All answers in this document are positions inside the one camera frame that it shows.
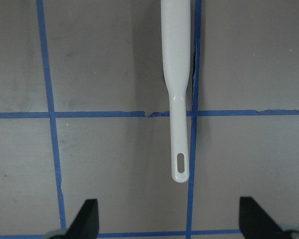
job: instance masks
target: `slotted hole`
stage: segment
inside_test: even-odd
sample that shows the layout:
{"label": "slotted hole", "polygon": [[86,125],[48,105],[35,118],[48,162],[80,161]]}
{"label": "slotted hole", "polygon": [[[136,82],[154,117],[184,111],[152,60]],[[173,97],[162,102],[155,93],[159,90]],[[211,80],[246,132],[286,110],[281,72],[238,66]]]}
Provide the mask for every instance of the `slotted hole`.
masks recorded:
{"label": "slotted hole", "polygon": [[183,173],[185,171],[184,154],[182,153],[177,155],[177,170],[179,173]]}

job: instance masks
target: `grid line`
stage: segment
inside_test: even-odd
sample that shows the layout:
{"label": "grid line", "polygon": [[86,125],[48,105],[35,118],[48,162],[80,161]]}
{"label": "grid line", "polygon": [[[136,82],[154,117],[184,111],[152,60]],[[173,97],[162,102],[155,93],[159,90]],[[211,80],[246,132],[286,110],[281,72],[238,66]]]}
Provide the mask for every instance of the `grid line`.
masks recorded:
{"label": "grid line", "polygon": [[[185,236],[187,231],[173,232],[142,232],[142,233],[101,233],[98,238],[142,238],[142,237],[177,237]],[[223,234],[240,234],[239,230],[205,230],[191,231],[191,235],[223,235]],[[42,239],[44,235],[11,235],[0,236],[0,239]]]}
{"label": "grid line", "polygon": [[201,0],[195,1],[194,20],[194,64],[193,64],[193,91],[191,108],[191,131],[190,131],[190,158],[189,158],[189,179],[187,194],[187,218],[186,218],[186,239],[191,239],[193,197],[195,181],[195,158],[196,158],[196,137],[197,137],[197,110],[198,110],[198,89],[199,89],[199,66],[200,66],[200,35],[201,35]]}
{"label": "grid line", "polygon": [[50,75],[48,43],[46,39],[46,30],[45,30],[43,0],[36,1],[36,9],[37,9],[37,16],[38,16],[46,97],[47,97],[47,104],[48,104],[48,110],[50,116],[50,130],[51,130],[53,161],[54,161],[54,169],[55,169],[56,190],[57,190],[59,215],[60,215],[60,225],[61,228],[66,228],[64,200],[63,200],[63,194],[61,189],[62,176],[61,176],[61,165],[60,165],[60,155],[59,155],[59,145],[58,145],[58,134],[56,129],[56,119],[54,115],[53,91],[52,91],[52,82],[51,82],[51,75]]}
{"label": "grid line", "polygon": [[[218,110],[218,111],[196,111],[197,117],[217,116],[299,116],[299,110]],[[187,117],[192,117],[192,111],[186,112]],[[109,117],[169,117],[169,111],[153,113],[149,116],[144,111],[76,111],[76,112],[54,112],[54,118],[109,118]],[[0,112],[0,119],[37,119],[50,118],[49,112]]]}

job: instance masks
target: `white handle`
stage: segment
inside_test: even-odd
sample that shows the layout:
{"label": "white handle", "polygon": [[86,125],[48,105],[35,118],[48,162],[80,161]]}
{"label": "white handle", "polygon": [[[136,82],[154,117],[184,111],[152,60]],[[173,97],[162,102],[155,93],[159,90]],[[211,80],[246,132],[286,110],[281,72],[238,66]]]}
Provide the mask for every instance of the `white handle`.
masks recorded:
{"label": "white handle", "polygon": [[[169,94],[171,171],[176,182],[189,178],[185,93],[190,67],[190,0],[161,0],[163,70]],[[183,159],[179,172],[177,156]]]}
{"label": "white handle", "polygon": [[171,175],[178,183],[189,178],[185,94],[169,99]]}

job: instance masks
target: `gray tile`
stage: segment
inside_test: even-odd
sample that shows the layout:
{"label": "gray tile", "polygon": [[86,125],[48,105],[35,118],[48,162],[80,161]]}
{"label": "gray tile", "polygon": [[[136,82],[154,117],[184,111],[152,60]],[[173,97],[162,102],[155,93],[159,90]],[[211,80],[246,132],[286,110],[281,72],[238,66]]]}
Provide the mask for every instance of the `gray tile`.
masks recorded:
{"label": "gray tile", "polygon": [[206,0],[199,108],[299,109],[299,0]]}
{"label": "gray tile", "polygon": [[[57,111],[167,111],[159,0],[47,0]],[[191,81],[187,108],[191,104]]]}
{"label": "gray tile", "polygon": [[0,119],[0,235],[59,227],[49,119]]}
{"label": "gray tile", "polygon": [[299,116],[198,119],[193,230],[237,229],[240,196],[299,226]]}
{"label": "gray tile", "polygon": [[0,1],[0,112],[47,111],[35,1]]}
{"label": "gray tile", "polygon": [[241,234],[191,236],[192,239],[243,239]]}
{"label": "gray tile", "polygon": [[184,231],[187,183],[171,177],[169,118],[57,120],[67,223],[98,198],[101,233]]}

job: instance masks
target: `gray wall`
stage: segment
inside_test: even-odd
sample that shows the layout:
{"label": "gray wall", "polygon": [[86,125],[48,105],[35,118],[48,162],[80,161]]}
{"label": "gray wall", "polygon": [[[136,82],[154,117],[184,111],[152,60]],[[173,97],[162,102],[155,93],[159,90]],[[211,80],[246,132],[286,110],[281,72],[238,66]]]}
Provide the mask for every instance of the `gray wall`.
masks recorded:
{"label": "gray wall", "polygon": [[[0,0],[0,235],[59,228],[59,205],[69,225],[86,198],[99,200],[100,233],[184,235],[169,118],[144,117],[168,111],[160,1],[43,3],[45,68],[36,2]],[[237,229],[248,195],[299,226],[299,0],[206,0],[201,32],[191,229]],[[188,110],[191,91],[190,79]]]}

